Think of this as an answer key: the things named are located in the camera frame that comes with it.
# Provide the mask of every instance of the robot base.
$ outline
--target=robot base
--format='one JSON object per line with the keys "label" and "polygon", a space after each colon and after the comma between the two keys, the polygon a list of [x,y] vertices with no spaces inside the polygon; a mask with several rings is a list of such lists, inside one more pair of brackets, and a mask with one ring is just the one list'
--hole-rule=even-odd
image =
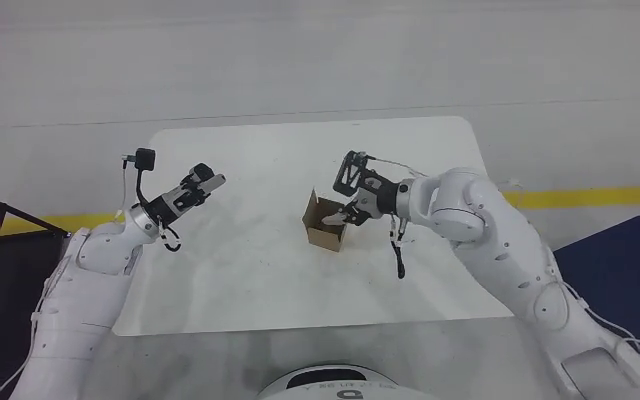
{"label": "robot base", "polygon": [[321,365],[291,372],[267,386],[256,400],[289,399],[436,400],[397,386],[386,376],[354,365]]}

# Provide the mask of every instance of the box flap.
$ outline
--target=box flap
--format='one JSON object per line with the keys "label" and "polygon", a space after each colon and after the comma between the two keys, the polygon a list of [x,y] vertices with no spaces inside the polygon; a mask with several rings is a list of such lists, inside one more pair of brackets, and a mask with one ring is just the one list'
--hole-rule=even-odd
{"label": "box flap", "polygon": [[307,209],[302,216],[302,223],[306,228],[313,226],[315,223],[316,216],[316,206],[318,205],[318,196],[316,196],[316,189],[314,188],[311,191],[311,196],[309,196],[309,203],[307,204]]}

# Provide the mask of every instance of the black cable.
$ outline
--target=black cable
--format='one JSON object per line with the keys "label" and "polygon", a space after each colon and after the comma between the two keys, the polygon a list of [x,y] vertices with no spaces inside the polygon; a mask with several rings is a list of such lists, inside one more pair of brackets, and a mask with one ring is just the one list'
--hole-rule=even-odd
{"label": "black cable", "polygon": [[142,185],[142,170],[139,169],[138,178],[136,179],[136,195],[138,196],[138,201],[140,202],[140,205],[144,206],[149,202],[147,201],[147,199],[144,198],[144,195],[142,194],[142,188],[140,187],[141,185]]}
{"label": "black cable", "polygon": [[[178,236],[178,234],[176,233],[176,231],[173,230],[173,228],[171,228],[170,226],[167,226],[167,227],[165,227],[165,229],[168,230],[169,232],[171,232],[176,239],[180,239],[180,236]],[[162,235],[160,235],[160,237],[162,239],[165,239],[165,240],[167,239],[167,237],[164,235],[164,233]],[[182,244],[178,243],[175,247],[171,247],[171,246],[169,246],[169,243],[165,242],[164,247],[167,250],[169,250],[170,252],[175,253],[176,251],[180,250],[180,247],[182,247]]]}
{"label": "black cable", "polygon": [[[396,253],[396,263],[398,264],[398,279],[402,279],[405,276],[404,262],[402,261],[402,249],[395,244],[393,241],[393,232],[389,233],[391,237],[391,247],[393,248],[393,252]],[[398,234],[398,242],[404,236],[404,232]]]}

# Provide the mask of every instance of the black connector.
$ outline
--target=black connector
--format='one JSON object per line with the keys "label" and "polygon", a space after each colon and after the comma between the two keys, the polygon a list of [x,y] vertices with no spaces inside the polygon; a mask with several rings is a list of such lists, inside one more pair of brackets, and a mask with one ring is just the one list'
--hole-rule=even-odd
{"label": "black connector", "polygon": [[156,165],[155,150],[140,147],[136,150],[135,167],[138,171],[153,171]]}

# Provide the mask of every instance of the dark blue panel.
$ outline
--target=dark blue panel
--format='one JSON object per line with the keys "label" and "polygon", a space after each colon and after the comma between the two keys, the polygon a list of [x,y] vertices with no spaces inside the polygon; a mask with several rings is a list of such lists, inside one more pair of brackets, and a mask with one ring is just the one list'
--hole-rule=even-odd
{"label": "dark blue panel", "polygon": [[595,312],[640,337],[640,217],[554,254],[565,281]]}

